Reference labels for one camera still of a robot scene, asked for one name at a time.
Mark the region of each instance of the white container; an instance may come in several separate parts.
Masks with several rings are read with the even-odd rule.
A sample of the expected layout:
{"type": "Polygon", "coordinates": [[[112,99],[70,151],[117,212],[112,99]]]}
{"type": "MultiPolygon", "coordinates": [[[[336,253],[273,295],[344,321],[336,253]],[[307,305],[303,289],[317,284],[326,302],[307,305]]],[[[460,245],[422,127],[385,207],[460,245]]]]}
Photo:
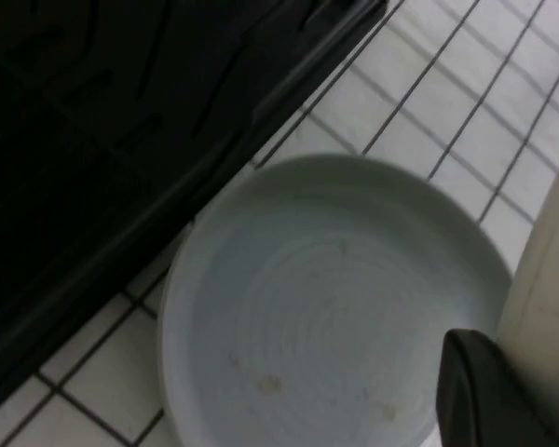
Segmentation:
{"type": "Polygon", "coordinates": [[[177,255],[162,394],[185,447],[416,447],[452,328],[494,334],[510,275],[448,198],[348,156],[225,191],[177,255]]]}

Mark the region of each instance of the stain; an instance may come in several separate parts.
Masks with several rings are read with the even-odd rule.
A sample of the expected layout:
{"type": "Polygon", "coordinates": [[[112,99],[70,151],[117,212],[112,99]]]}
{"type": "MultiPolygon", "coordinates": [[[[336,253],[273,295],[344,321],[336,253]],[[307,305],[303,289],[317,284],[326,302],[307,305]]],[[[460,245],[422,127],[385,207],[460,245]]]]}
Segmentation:
{"type": "Polygon", "coordinates": [[[257,388],[266,396],[281,393],[281,379],[275,374],[262,375],[257,380],[257,388]]]}
{"type": "Polygon", "coordinates": [[[398,409],[393,403],[379,403],[378,407],[381,410],[383,419],[388,422],[395,421],[395,418],[398,415],[398,409]]]}
{"type": "Polygon", "coordinates": [[[227,355],[227,359],[229,360],[230,365],[232,365],[233,368],[240,367],[240,359],[235,352],[230,351],[227,355]]]}

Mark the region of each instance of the white cylindrical object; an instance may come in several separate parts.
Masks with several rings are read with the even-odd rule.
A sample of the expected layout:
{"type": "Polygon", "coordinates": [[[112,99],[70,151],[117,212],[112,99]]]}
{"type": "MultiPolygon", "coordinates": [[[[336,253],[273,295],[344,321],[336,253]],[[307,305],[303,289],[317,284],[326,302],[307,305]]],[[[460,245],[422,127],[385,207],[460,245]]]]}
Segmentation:
{"type": "Polygon", "coordinates": [[[559,174],[518,266],[498,344],[559,429],[559,174]]]}

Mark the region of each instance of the black plastic part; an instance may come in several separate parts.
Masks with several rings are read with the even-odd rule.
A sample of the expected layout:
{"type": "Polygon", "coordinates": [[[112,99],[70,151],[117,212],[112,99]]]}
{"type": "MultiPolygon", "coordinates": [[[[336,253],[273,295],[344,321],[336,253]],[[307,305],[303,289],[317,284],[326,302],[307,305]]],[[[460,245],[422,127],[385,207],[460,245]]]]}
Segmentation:
{"type": "Polygon", "coordinates": [[[559,447],[498,347],[476,331],[444,338],[437,417],[443,447],[559,447]]]}
{"type": "Polygon", "coordinates": [[[0,402],[231,179],[386,6],[0,1],[0,402]]]}

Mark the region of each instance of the white tile floor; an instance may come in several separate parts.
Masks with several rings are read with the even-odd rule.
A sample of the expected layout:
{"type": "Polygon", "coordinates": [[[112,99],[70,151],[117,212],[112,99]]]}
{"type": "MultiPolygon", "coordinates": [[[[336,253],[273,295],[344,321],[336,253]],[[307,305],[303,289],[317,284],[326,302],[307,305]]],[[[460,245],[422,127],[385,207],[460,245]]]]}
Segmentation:
{"type": "MultiPolygon", "coordinates": [[[[559,0],[392,0],[389,10],[238,177],[300,154],[368,154],[445,191],[514,269],[559,168],[559,0]]],[[[0,446],[174,445],[155,339],[178,244],[0,407],[0,446]]]]}

